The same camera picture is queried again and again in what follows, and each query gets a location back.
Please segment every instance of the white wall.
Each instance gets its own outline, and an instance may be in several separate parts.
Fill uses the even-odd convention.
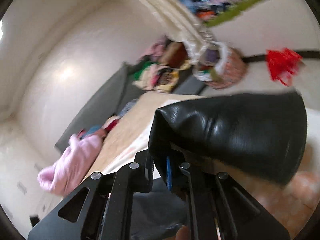
[[[54,144],[84,104],[123,61],[135,63],[162,33],[138,0],[113,0],[65,35],[35,73],[18,112],[45,158],[59,158]]]
[[[14,0],[0,41],[0,120],[17,108],[40,62],[75,23],[106,0]]]
[[[210,28],[244,56],[266,49],[320,49],[320,28],[305,0],[264,0],[232,21]]]
[[[48,164],[15,120],[0,124],[0,203],[25,238],[32,228],[29,216],[42,219],[60,201],[37,182],[39,169]]]

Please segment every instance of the curtain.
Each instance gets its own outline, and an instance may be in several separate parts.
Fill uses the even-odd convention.
[[[212,33],[179,0],[139,0],[147,6],[174,41],[185,44],[188,55],[196,64],[209,43]]]

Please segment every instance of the purple cloth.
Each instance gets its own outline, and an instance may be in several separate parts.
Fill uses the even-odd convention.
[[[58,161],[39,172],[38,182],[45,191],[61,196],[71,193],[97,158],[102,139],[92,134],[80,140],[73,134],[69,144]]]

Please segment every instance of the pink garment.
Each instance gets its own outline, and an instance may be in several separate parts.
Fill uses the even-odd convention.
[[[164,43],[166,36],[161,37],[156,43],[152,44],[146,51],[141,55],[139,60],[142,60],[144,56],[150,55],[152,62],[157,62],[158,58],[163,55],[165,47]]]
[[[70,146],[52,166],[38,174],[40,187],[56,195],[67,196],[82,181],[102,148],[102,139],[90,134],[79,140],[75,134]]]

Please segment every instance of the green strip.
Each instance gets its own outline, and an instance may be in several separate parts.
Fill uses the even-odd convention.
[[[260,2],[262,0],[245,0],[237,5],[233,6],[232,8],[228,9],[226,12],[221,13],[219,16],[215,17],[214,19],[205,22],[204,24],[207,27],[216,26],[222,22],[231,21],[234,17],[241,14],[242,11],[247,10],[251,6],[253,6],[255,3]]]

